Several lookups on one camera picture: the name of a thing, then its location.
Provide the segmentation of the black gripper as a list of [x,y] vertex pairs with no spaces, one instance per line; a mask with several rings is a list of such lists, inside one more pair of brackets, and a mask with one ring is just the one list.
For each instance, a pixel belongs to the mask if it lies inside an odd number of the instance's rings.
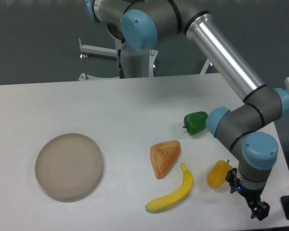
[[230,193],[238,192],[243,196],[251,209],[251,219],[263,220],[269,215],[270,205],[261,201],[261,194],[266,185],[266,181],[252,182],[245,178],[237,178],[237,168],[229,170],[225,180],[229,183]]

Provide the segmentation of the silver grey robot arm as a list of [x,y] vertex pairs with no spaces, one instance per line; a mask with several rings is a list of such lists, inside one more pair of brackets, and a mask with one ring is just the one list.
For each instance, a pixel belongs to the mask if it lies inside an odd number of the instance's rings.
[[261,128],[289,112],[289,94],[269,88],[238,55],[196,0],[87,0],[93,23],[116,26],[127,44],[137,51],[180,33],[194,41],[243,105],[234,111],[213,110],[206,121],[211,134],[238,160],[226,181],[231,192],[243,196],[251,217],[262,220],[270,206],[261,194],[276,163],[278,144]]

